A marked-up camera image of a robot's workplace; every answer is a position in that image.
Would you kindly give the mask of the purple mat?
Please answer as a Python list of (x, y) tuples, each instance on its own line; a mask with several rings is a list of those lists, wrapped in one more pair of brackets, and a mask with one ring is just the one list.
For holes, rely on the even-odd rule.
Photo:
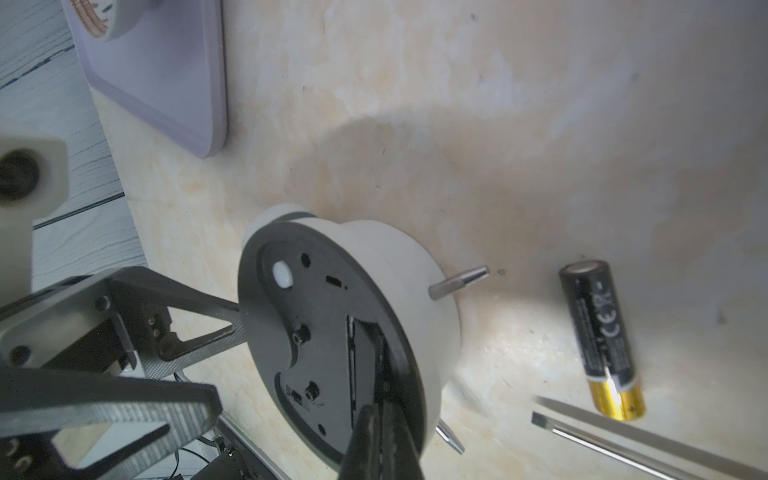
[(198, 158), (227, 135), (222, 4), (161, 1), (110, 41), (92, 38), (62, 4), (89, 85)]

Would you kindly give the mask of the black round alarm clock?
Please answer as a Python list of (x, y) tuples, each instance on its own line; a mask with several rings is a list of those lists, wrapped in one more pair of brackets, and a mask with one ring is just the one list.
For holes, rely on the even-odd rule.
[(258, 214), (238, 268), (245, 339), (294, 432), (340, 469), (372, 408), (421, 455), (440, 430), (461, 352), (456, 293), (485, 266), (446, 275), (416, 240), (373, 220), (336, 223), (295, 204)]

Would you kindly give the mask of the patterned bowl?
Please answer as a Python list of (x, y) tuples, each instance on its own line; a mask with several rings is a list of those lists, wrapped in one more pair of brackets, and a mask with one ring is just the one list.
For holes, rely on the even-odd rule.
[(160, 6), (156, 0), (70, 0), (84, 30), (99, 41), (114, 40), (138, 25), (149, 11)]

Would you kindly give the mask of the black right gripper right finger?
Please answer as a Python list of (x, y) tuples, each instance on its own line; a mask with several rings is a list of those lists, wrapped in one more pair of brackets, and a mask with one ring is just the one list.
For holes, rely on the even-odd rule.
[(386, 401), (382, 409), (381, 478), (424, 479), (405, 415), (397, 403), (390, 401)]

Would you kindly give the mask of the black gold AA battery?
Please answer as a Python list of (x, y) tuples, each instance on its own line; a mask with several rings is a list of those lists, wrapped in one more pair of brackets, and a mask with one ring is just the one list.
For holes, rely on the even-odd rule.
[(641, 418), (645, 402), (609, 264), (582, 260), (561, 268), (559, 279), (595, 408), (617, 421)]

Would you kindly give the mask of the small screwdriver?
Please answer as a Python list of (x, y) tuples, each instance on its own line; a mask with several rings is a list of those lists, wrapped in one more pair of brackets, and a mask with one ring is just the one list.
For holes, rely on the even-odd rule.
[(531, 423), (656, 479), (700, 479), (704, 471), (728, 479), (765, 479), (763, 469), (611, 420), (564, 402), (533, 398)]

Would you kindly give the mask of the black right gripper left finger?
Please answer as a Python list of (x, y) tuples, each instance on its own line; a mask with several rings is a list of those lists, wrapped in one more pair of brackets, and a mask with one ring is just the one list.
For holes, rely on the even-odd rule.
[(380, 478), (380, 407), (364, 406), (340, 466), (339, 480), (377, 480)]

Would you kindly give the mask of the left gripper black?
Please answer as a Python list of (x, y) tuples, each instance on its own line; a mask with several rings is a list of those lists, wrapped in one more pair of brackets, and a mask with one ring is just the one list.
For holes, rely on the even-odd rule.
[[(183, 339), (178, 313), (223, 326)], [(1, 451), (16, 445), (21, 455), (2, 478), (134, 478), (211, 430), (222, 413), (212, 385), (149, 379), (244, 342), (238, 304), (146, 267), (70, 277), (2, 307)], [(143, 373), (148, 379), (111, 376)], [(157, 427), (83, 469), (68, 466), (48, 439), (121, 423)]]

